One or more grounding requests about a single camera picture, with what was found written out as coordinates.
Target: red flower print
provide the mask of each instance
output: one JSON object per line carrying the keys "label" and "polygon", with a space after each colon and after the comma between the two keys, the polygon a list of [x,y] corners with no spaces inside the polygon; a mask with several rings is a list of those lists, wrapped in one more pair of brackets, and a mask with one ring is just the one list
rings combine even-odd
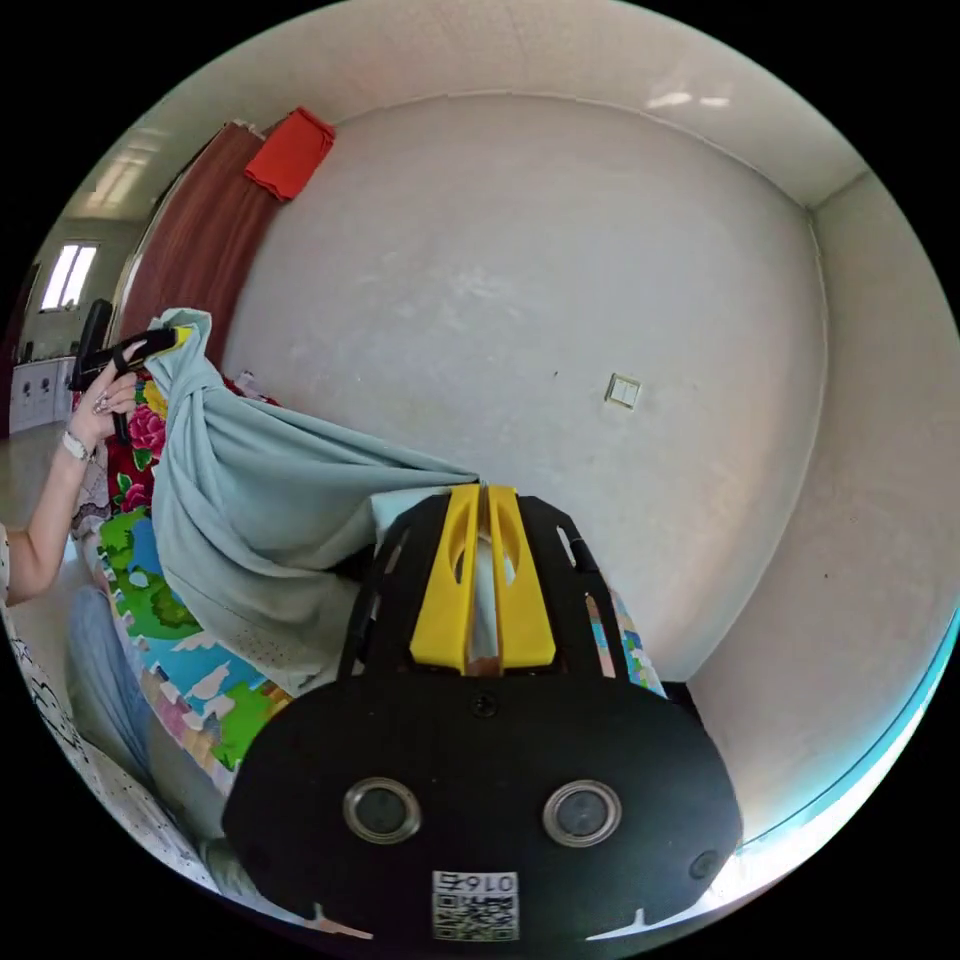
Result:
{"label": "red flower print", "polygon": [[146,404],[142,404],[130,416],[130,442],[140,450],[149,450],[160,458],[167,440],[167,425]]}
{"label": "red flower print", "polygon": [[137,507],[142,506],[150,506],[147,488],[142,483],[133,483],[123,498],[123,505],[120,507],[120,512],[131,513],[133,510],[136,510]]}

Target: red curtain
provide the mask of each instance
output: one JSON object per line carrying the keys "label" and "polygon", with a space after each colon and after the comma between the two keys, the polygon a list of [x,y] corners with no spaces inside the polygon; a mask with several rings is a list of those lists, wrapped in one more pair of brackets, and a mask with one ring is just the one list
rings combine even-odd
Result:
{"label": "red curtain", "polygon": [[121,338],[145,330],[168,307],[206,310],[213,317],[207,357],[220,366],[240,290],[280,209],[243,173],[262,146],[231,123],[194,161],[140,252],[120,304]]}

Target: woman's hand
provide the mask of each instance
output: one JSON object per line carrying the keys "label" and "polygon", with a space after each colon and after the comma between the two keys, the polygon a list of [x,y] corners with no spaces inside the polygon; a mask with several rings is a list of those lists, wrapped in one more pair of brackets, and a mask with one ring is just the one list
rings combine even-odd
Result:
{"label": "woman's hand", "polygon": [[[142,342],[127,347],[123,351],[124,357],[129,360],[140,346]],[[136,389],[137,375],[125,373],[118,378],[117,365],[112,360],[93,381],[70,421],[70,432],[89,453],[93,453],[101,440],[113,434],[113,414],[126,416],[133,412],[136,407]]]}

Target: white cabinet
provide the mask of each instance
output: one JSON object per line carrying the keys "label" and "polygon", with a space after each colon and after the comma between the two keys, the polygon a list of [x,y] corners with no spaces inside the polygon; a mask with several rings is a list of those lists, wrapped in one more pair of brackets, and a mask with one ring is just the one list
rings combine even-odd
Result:
{"label": "white cabinet", "polygon": [[70,378],[73,376],[73,357],[66,357],[57,364],[57,395],[53,405],[53,419],[65,423],[73,412],[73,391]]}
{"label": "white cabinet", "polygon": [[40,360],[14,368],[10,391],[11,433],[69,418],[70,391],[65,387],[64,377],[69,377],[72,369],[72,359]]}

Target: light switch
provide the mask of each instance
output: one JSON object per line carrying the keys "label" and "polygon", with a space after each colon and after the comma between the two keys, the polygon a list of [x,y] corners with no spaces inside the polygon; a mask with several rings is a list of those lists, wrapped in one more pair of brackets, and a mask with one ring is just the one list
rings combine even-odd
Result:
{"label": "light switch", "polygon": [[640,399],[640,383],[632,377],[624,377],[615,373],[610,378],[605,399],[608,403],[616,403],[628,410],[633,410],[637,405],[637,400]]}

